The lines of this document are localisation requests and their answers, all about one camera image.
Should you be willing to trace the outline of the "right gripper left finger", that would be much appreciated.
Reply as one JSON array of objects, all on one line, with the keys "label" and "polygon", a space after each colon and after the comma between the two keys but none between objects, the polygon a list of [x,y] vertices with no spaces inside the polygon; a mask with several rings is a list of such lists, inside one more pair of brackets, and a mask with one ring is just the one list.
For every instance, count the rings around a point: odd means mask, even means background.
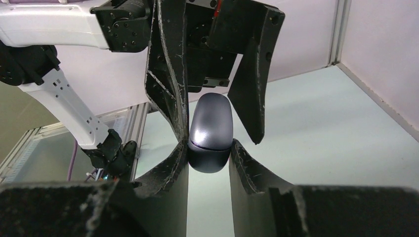
[{"label": "right gripper left finger", "polygon": [[110,237],[184,237],[188,203],[187,141],[133,182],[119,181],[108,201]]}]

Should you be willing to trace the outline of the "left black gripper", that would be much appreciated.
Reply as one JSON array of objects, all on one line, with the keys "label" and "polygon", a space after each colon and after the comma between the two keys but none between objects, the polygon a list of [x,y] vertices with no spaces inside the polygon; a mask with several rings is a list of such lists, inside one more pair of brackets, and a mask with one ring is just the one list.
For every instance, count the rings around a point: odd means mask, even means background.
[{"label": "left black gripper", "polygon": [[109,0],[90,10],[112,52],[147,53],[146,95],[178,141],[188,135],[188,91],[227,86],[249,137],[265,134],[265,93],[285,13],[255,0]]}]

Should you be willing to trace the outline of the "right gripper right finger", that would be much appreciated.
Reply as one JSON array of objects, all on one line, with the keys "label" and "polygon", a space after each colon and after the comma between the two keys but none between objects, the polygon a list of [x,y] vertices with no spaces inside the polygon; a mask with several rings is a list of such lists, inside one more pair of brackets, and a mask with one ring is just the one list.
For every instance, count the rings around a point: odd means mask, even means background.
[{"label": "right gripper right finger", "polygon": [[255,160],[237,139],[232,143],[229,177],[235,236],[282,236],[280,196],[293,184]]}]

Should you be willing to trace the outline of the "purple earbud charging case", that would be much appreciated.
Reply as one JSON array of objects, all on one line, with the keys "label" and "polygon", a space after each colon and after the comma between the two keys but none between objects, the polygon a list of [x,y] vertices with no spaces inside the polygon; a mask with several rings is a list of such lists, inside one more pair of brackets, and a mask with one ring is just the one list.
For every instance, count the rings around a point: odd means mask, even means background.
[{"label": "purple earbud charging case", "polygon": [[206,93],[197,101],[188,140],[188,162],[201,173],[216,173],[226,165],[233,143],[233,118],[229,100]]}]

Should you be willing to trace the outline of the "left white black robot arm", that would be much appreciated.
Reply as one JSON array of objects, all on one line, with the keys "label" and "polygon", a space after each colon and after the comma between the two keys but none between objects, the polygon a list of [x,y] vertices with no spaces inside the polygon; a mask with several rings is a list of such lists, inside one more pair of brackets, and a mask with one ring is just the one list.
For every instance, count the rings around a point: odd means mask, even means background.
[{"label": "left white black robot arm", "polygon": [[189,164],[216,173],[232,150],[233,112],[255,144],[264,137],[268,75],[285,17],[256,0],[3,0],[0,79],[65,125],[95,168],[88,178],[129,181],[137,143],[123,144],[91,112],[56,47],[146,50],[146,96],[187,143]]}]

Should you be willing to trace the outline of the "aluminium frame rail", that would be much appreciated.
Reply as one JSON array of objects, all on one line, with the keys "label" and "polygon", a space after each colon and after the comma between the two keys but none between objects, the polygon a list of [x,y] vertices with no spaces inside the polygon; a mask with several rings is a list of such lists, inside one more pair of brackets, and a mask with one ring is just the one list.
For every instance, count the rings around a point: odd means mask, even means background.
[{"label": "aluminium frame rail", "polygon": [[[99,119],[115,129],[123,144],[141,145],[149,104],[109,112]],[[65,182],[75,146],[72,134],[55,123],[28,130],[0,166],[1,183]]]}]

